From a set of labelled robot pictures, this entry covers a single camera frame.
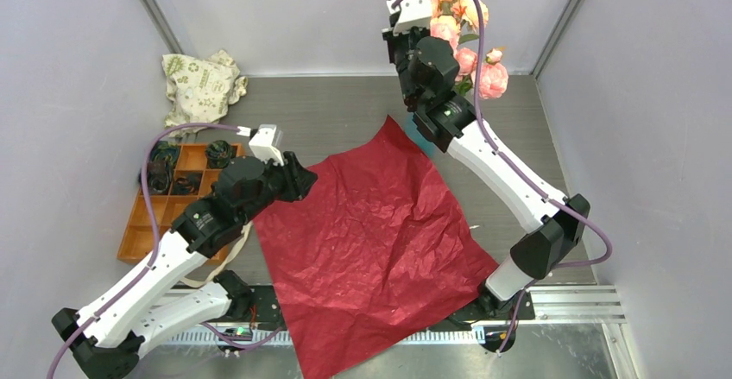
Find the pink flower bouquet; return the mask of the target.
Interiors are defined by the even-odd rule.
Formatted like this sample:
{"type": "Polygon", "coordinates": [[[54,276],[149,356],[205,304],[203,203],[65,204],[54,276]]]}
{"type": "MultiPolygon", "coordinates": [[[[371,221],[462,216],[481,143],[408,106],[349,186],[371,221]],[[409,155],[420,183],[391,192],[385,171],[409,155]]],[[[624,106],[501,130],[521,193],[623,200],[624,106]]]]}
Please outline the pink flower bouquet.
{"type": "Polygon", "coordinates": [[[457,50],[461,29],[453,16],[438,16],[430,21],[430,36],[447,41],[453,51],[457,50]]]}

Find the pink rose stem large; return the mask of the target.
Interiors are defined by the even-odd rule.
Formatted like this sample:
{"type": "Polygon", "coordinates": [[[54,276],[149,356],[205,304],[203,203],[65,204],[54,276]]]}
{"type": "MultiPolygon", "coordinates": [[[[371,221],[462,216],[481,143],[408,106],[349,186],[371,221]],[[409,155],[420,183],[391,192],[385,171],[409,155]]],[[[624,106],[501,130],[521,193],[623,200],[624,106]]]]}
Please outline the pink rose stem large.
{"type": "Polygon", "coordinates": [[[455,85],[461,94],[474,90],[479,98],[496,99],[508,89],[509,75],[502,64],[502,47],[492,48],[481,64],[477,53],[467,47],[459,48],[454,57],[458,63],[455,85]]]}

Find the cream printed ribbon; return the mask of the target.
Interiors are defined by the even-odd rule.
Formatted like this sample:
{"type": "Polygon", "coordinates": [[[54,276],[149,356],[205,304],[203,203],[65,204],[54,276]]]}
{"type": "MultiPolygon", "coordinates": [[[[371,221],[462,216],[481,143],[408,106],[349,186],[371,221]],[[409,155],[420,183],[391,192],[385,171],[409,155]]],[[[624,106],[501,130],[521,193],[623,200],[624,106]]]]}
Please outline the cream printed ribbon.
{"type": "Polygon", "coordinates": [[[223,272],[226,267],[234,261],[234,259],[239,255],[239,253],[242,251],[244,245],[247,243],[249,239],[249,234],[252,229],[252,223],[246,224],[240,234],[240,237],[234,242],[234,245],[231,247],[230,252],[228,253],[227,257],[215,268],[213,269],[204,280],[194,280],[187,277],[183,277],[179,280],[179,283],[182,283],[186,287],[191,288],[200,288],[203,287],[206,283],[213,281],[213,279],[219,275],[221,272],[223,272]]]}

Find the dark red wrapping paper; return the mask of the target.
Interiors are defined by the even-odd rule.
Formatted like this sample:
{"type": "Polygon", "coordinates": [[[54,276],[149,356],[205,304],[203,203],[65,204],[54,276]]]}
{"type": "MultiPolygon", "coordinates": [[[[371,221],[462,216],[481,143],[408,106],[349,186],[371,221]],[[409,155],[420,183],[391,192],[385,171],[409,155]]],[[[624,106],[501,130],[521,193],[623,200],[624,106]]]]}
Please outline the dark red wrapping paper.
{"type": "Polygon", "coordinates": [[[497,262],[437,168],[387,117],[254,221],[302,374],[329,378],[473,301],[497,262]]]}

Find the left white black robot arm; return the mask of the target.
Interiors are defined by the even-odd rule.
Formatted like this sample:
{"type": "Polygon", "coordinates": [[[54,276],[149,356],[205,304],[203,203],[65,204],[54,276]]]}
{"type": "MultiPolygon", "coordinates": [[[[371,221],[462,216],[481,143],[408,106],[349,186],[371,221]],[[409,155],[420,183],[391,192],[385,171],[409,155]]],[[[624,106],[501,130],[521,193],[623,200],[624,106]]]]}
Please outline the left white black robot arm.
{"type": "Polygon", "coordinates": [[[53,316],[54,328],[83,373],[89,378],[124,378],[147,353],[196,324],[246,318],[253,294],[231,270],[164,306],[156,302],[240,238],[245,226],[268,206],[304,199],[317,179],[290,151],[282,161],[232,159],[211,192],[188,205],[156,247],[117,284],[89,305],[63,308],[53,316]]]}

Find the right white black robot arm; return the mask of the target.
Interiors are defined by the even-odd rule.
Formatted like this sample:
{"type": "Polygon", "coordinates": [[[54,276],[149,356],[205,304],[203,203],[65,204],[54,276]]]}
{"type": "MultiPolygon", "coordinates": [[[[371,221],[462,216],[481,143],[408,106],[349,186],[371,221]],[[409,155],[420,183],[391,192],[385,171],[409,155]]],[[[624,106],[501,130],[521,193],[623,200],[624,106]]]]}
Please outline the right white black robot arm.
{"type": "Polygon", "coordinates": [[[478,298],[485,316],[500,319],[522,288],[544,279],[577,246],[584,224],[575,217],[588,217],[590,204],[543,181],[477,118],[455,86],[458,64],[447,41],[417,27],[401,33],[385,28],[382,38],[418,132],[478,176],[526,232],[478,298]]]}

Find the teal cylindrical vase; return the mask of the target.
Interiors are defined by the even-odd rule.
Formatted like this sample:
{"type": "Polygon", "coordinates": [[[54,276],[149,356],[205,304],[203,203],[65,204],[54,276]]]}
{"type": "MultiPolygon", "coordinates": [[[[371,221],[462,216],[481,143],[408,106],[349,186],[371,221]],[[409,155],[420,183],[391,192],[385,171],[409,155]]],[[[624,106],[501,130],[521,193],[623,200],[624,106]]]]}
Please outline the teal cylindrical vase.
{"type": "Polygon", "coordinates": [[[435,151],[435,146],[432,142],[429,142],[423,135],[416,129],[405,129],[407,137],[428,157],[432,158],[435,151]]]}

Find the dark rolled item top-right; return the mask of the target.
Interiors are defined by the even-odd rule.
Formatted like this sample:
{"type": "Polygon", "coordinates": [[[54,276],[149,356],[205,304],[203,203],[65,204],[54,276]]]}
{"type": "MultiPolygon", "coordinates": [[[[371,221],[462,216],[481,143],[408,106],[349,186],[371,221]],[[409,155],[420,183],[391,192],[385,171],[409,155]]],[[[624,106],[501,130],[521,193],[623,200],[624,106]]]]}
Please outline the dark rolled item top-right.
{"type": "Polygon", "coordinates": [[[206,166],[222,169],[237,155],[237,148],[225,140],[216,140],[205,147],[206,166]]]}

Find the dark rolled item left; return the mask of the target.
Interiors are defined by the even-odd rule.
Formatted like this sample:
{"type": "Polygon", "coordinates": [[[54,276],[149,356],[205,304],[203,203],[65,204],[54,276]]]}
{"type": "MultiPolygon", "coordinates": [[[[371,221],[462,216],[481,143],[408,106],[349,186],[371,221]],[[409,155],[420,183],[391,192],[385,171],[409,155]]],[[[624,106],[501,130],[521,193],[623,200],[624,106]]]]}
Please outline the dark rolled item left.
{"type": "Polygon", "coordinates": [[[150,195],[167,195],[172,181],[172,172],[165,161],[148,161],[146,183],[150,195]]]}

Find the dark rolled item top-left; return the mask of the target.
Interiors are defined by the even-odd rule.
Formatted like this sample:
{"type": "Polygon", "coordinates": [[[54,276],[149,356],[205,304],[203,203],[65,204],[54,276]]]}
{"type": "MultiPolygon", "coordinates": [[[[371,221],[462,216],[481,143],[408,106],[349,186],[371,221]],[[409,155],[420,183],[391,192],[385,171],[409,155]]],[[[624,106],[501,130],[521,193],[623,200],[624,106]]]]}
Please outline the dark rolled item top-left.
{"type": "Polygon", "coordinates": [[[153,145],[148,156],[149,162],[164,161],[175,167],[180,157],[180,146],[168,141],[158,141],[153,145]]]}

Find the cream printed cloth bag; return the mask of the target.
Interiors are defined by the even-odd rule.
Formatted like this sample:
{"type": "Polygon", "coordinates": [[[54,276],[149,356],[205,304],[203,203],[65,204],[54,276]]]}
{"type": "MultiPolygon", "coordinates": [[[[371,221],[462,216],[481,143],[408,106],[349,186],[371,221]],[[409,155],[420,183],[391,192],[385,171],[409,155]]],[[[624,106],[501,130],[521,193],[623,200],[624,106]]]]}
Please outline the cream printed cloth bag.
{"type": "Polygon", "coordinates": [[[247,94],[249,79],[223,49],[206,59],[165,54],[161,65],[166,96],[173,104],[164,119],[167,129],[188,123],[219,123],[229,107],[247,94]]]}

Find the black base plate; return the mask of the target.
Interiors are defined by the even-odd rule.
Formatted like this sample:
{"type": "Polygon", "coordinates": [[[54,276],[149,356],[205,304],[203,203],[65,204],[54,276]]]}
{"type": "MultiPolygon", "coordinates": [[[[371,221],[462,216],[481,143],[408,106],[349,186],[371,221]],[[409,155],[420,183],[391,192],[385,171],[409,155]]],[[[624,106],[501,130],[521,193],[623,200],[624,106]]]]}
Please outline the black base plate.
{"type": "MultiPolygon", "coordinates": [[[[228,313],[211,322],[243,322],[245,325],[262,327],[264,330],[274,330],[276,327],[286,330],[284,316],[274,290],[272,285],[250,286],[243,305],[233,302],[228,313]]],[[[499,301],[491,296],[485,287],[481,287],[476,299],[436,324],[438,331],[466,330],[468,324],[472,325],[479,321],[510,322],[515,310],[518,310],[516,322],[534,319],[535,311],[530,303],[530,293],[525,293],[521,301],[518,301],[518,296],[519,294],[516,294],[508,301],[499,301]]]]}

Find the aluminium rail frame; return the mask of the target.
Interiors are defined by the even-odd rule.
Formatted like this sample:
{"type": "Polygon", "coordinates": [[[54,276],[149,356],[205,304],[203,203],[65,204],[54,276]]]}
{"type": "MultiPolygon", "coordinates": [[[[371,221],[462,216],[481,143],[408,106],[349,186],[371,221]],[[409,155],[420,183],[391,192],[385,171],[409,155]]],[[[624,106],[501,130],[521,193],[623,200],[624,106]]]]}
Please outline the aluminium rail frame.
{"type": "MultiPolygon", "coordinates": [[[[545,285],[527,290],[535,311],[532,320],[520,320],[517,327],[531,325],[623,324],[626,322],[619,296],[614,287],[596,285],[545,285]]],[[[217,330],[240,345],[251,345],[267,337],[273,330],[245,325],[243,322],[213,322],[217,330]]],[[[508,329],[509,322],[479,321],[466,330],[438,331],[436,325],[416,332],[401,344],[484,344],[487,338],[497,340],[497,333],[508,329]]]]}

